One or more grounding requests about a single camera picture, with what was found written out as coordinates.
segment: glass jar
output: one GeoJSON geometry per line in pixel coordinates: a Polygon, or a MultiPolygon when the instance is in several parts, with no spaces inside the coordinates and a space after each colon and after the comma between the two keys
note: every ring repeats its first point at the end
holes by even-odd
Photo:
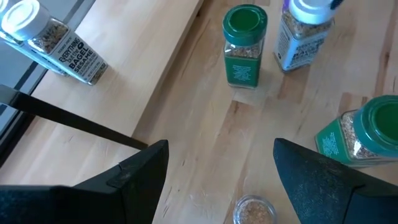
{"type": "Polygon", "coordinates": [[[94,85],[108,67],[84,40],[52,17],[37,0],[22,0],[12,6],[4,15],[2,28],[83,83],[94,85]]]}
{"type": "Polygon", "coordinates": [[[267,14],[259,6],[235,6],[225,15],[224,60],[229,85],[243,88],[258,86],[266,28],[267,14]]]}
{"type": "Polygon", "coordinates": [[[351,167],[398,161],[398,96],[347,111],[315,136],[319,153],[351,167]]]}
{"type": "Polygon", "coordinates": [[[341,0],[290,0],[280,19],[274,55],[283,72],[310,65],[334,24],[341,0]]]}
{"type": "MultiPolygon", "coordinates": [[[[0,23],[6,12],[13,5],[15,5],[15,3],[16,1],[14,0],[0,0],[0,23]]],[[[30,47],[27,44],[25,44],[23,41],[17,40],[13,38],[13,36],[9,35],[7,32],[4,32],[2,28],[0,28],[0,38],[2,38],[8,46],[12,47],[13,49],[19,51],[20,53],[24,54],[25,56],[39,63],[41,66],[45,67],[46,69],[52,70],[53,72],[63,76],[68,76],[68,74],[64,72],[62,69],[58,68],[53,63],[49,62],[48,60],[40,56],[38,53],[32,51],[30,47]]]]}
{"type": "Polygon", "coordinates": [[[236,202],[233,213],[234,224],[276,224],[274,206],[256,195],[245,195],[236,202]]]}

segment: green plastic cap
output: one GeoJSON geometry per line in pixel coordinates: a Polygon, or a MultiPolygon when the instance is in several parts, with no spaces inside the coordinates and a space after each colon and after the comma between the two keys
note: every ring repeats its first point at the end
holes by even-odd
{"type": "Polygon", "coordinates": [[[250,46],[264,38],[268,17],[265,10],[252,4],[235,6],[223,20],[225,39],[237,46],[250,46]]]}
{"type": "Polygon", "coordinates": [[[366,103],[355,114],[354,130],[370,151],[398,157],[398,96],[380,96],[366,103]]]}

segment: butcher block counter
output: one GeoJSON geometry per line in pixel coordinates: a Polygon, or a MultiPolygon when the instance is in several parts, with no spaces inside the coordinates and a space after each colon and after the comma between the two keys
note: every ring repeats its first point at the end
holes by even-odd
{"type": "MultiPolygon", "coordinates": [[[[87,17],[98,21],[85,19],[78,29],[114,70],[94,87],[47,75],[34,96],[124,134],[134,132],[144,142],[169,140],[167,179],[154,223],[233,223],[235,203],[246,194],[268,199],[278,223],[299,223],[275,167],[274,139],[316,150],[314,136],[339,114],[375,96],[398,94],[396,0],[345,0],[312,66],[289,74],[272,54],[281,0],[205,0],[197,16],[197,1],[150,1],[147,7],[117,2],[97,0],[87,17]],[[228,86],[224,69],[221,21],[241,3],[263,7],[269,18],[255,90],[228,86]],[[168,22],[173,16],[180,19],[168,22]],[[174,35],[176,29],[181,35],[192,16],[185,42],[157,88],[159,82],[149,80],[161,79],[179,43],[159,35],[174,35]],[[115,38],[112,30],[124,35],[115,38]],[[154,91],[149,102],[148,91],[154,91]]],[[[0,170],[0,183],[71,185],[134,153],[36,118],[0,170]]],[[[397,164],[361,169],[393,184],[397,170],[397,164]]]]}
{"type": "MultiPolygon", "coordinates": [[[[345,0],[311,67],[283,74],[272,54],[281,0],[205,1],[163,85],[155,114],[135,138],[168,139],[170,162],[154,223],[228,223],[237,200],[264,197],[278,223],[299,223],[272,149],[286,138],[316,150],[314,136],[371,98],[398,95],[397,1],[345,0]],[[268,27],[259,86],[231,88],[221,22],[231,7],[263,7],[268,27]]],[[[398,184],[398,165],[361,171],[398,184]]]]}
{"type": "MultiPolygon", "coordinates": [[[[32,96],[131,136],[202,0],[97,0],[76,30],[108,63],[95,86],[48,72],[32,96]]],[[[36,117],[0,169],[1,184],[73,185],[137,150],[36,117]]]]}

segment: spice label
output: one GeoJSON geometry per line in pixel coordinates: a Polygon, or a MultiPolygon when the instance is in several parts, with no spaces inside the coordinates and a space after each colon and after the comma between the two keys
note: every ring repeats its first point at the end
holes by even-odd
{"type": "Polygon", "coordinates": [[[259,59],[225,57],[228,83],[243,87],[257,87],[261,67],[259,59]]]}
{"type": "Polygon", "coordinates": [[[324,31],[311,37],[297,40],[286,23],[281,20],[274,53],[282,69],[289,71],[312,63],[327,35],[328,31],[324,31]]]}
{"type": "Polygon", "coordinates": [[[315,136],[315,142],[320,154],[339,161],[352,164],[347,155],[347,146],[343,137],[339,120],[336,119],[315,136]]]}
{"type": "Polygon", "coordinates": [[[89,82],[104,63],[104,60],[73,31],[68,31],[46,57],[83,82],[89,82]]]}

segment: white lid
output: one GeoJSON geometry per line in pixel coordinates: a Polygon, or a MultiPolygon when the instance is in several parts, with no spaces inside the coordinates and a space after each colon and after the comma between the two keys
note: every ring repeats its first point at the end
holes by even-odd
{"type": "Polygon", "coordinates": [[[290,0],[289,11],[296,20],[306,24],[322,24],[336,13],[331,9],[333,0],[290,0]]]}
{"type": "Polygon", "coordinates": [[[0,0],[0,20],[14,4],[15,1],[13,0],[0,0]]]}
{"type": "Polygon", "coordinates": [[[22,0],[6,12],[1,27],[17,40],[29,40],[47,25],[51,15],[36,0],[22,0]]]}

